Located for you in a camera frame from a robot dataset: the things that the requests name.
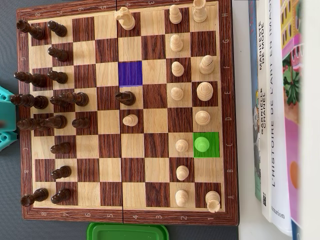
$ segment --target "light square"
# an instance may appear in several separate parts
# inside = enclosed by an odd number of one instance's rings
[[[145,158],[145,181],[169,183],[169,158]]]

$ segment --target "dark pawn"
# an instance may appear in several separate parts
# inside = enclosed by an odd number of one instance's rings
[[[84,92],[65,92],[61,93],[60,97],[63,101],[71,103],[71,104],[77,104],[80,107],[83,107],[87,105],[89,99],[88,95],[85,94]]]
[[[36,109],[45,109],[48,106],[48,99],[45,96],[32,96],[31,94],[12,95],[11,103],[25,108],[35,107]]]
[[[49,196],[48,190],[45,188],[39,188],[34,191],[33,194],[25,195],[21,198],[21,205],[24,207],[29,207],[34,204],[35,201],[42,202],[46,200]]]
[[[63,142],[51,147],[50,151],[53,154],[68,154],[71,150],[71,146],[68,142]]]
[[[136,96],[131,91],[118,92],[115,98],[122,104],[131,106],[136,102]]]
[[[55,21],[49,21],[48,28],[55,32],[55,34],[59,37],[64,37],[67,34],[67,28]]]
[[[63,49],[58,49],[56,47],[49,47],[48,54],[54,58],[56,58],[60,62],[64,62],[68,58],[68,53]]]
[[[31,37],[37,40],[41,40],[45,37],[45,31],[40,26],[31,26],[29,23],[23,20],[19,20],[16,23],[16,28],[24,33],[29,33]]]
[[[51,202],[53,204],[58,204],[63,201],[68,201],[70,197],[71,197],[71,191],[67,188],[64,188],[51,197]]]
[[[68,81],[68,75],[61,71],[49,71],[47,76],[59,84],[65,84]]]
[[[72,121],[72,126],[76,129],[90,128],[91,122],[88,118],[79,118]]]
[[[69,166],[62,166],[51,173],[53,179],[67,178],[71,175],[71,168]]]

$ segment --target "dark square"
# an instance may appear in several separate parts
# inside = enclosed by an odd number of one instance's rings
[[[142,61],[118,63],[119,86],[142,86]]]
[[[121,158],[121,135],[99,135],[99,158]]]
[[[41,74],[45,78],[45,86],[44,87],[37,87],[33,86],[33,91],[48,91],[53,89],[53,82],[52,80],[47,76],[48,72],[52,71],[52,67],[45,67],[45,68],[34,68],[32,69],[32,74]]]
[[[210,191],[217,192],[221,197],[221,183],[219,182],[195,182],[195,207],[203,208],[207,207],[206,194]]]
[[[80,111],[75,113],[75,119],[87,118],[91,125],[88,128],[76,128],[76,135],[97,135],[98,134],[98,112]]]
[[[76,143],[76,136],[54,136],[54,144],[62,144],[62,143],[69,143],[71,150],[69,153],[58,153],[55,155],[56,159],[76,159],[77,158],[77,143]]]
[[[138,117],[138,123],[135,126],[124,125],[123,119],[134,114]],[[121,134],[143,134],[144,133],[144,110],[143,109],[128,109],[120,110],[120,133]]]
[[[168,133],[145,133],[144,156],[146,158],[168,158]]]
[[[95,40],[94,17],[72,19],[72,35],[74,43]]]
[[[76,65],[74,68],[74,88],[87,89],[97,87],[96,65]]]
[[[167,84],[146,84],[142,91],[144,109],[167,108]]]
[[[189,170],[189,175],[183,181],[177,178],[177,168],[179,166],[186,166]],[[192,157],[170,157],[169,171],[170,182],[193,183],[195,181],[195,164]]]
[[[216,56],[216,31],[190,32],[191,57]]]
[[[47,22],[31,23],[32,27],[39,26],[44,30],[44,38],[37,40],[31,37],[31,46],[41,46],[41,45],[50,45],[51,44],[51,30],[48,28]]]
[[[99,159],[77,159],[78,182],[99,182]]]
[[[110,63],[118,61],[118,39],[95,40],[95,63]]]
[[[146,182],[145,202],[147,207],[170,207],[170,183]]]
[[[165,35],[151,35],[141,37],[142,60],[165,59]]]
[[[168,108],[169,133],[192,133],[193,126],[192,107]]]
[[[34,172],[36,182],[55,182],[51,177],[51,173],[56,170],[56,162],[54,159],[35,159]]]
[[[197,87],[201,81],[192,82],[192,106],[193,107],[217,107],[218,106],[218,82],[208,81],[212,85],[213,95],[209,101],[201,101],[197,96]]]
[[[169,18],[169,9],[164,10],[164,26],[166,34],[177,34],[177,33],[189,33],[190,32],[190,21],[189,21],[189,8],[179,8],[182,15],[182,20],[178,24],[173,24]]]
[[[99,86],[96,88],[96,103],[98,110],[119,110],[120,103],[116,100],[118,86]]]
[[[100,182],[101,206],[122,206],[122,183]]]
[[[78,183],[77,182],[68,182],[68,181],[57,181],[55,183],[55,190],[58,193],[62,189],[69,189],[71,192],[71,196],[69,200],[62,201],[58,203],[58,205],[78,205]]]
[[[135,26],[131,30],[125,30],[119,21],[116,21],[116,29],[118,38],[127,38],[127,37],[138,37],[141,36],[141,23],[140,23],[140,12],[131,13],[134,20]]]
[[[145,159],[144,158],[122,158],[121,171],[123,183],[145,182]]]
[[[57,48],[59,50],[65,50],[66,53],[68,54],[68,58],[66,59],[66,61],[58,61],[55,57],[53,57],[52,58],[52,65],[54,67],[72,66],[74,64],[74,44],[73,44],[73,42],[52,44],[52,47]]]
[[[184,72],[181,76],[175,76],[172,73],[172,64],[174,62],[179,62],[183,68]],[[165,60],[166,64],[166,82],[167,83],[191,83],[191,58],[167,58]]]

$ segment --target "white surface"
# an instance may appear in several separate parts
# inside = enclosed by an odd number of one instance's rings
[[[233,46],[239,174],[239,240],[290,240],[261,213],[255,197],[248,1],[233,0]]]

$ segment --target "green plastic lid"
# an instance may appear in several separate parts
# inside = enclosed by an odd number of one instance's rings
[[[90,223],[87,240],[169,240],[163,225]]]

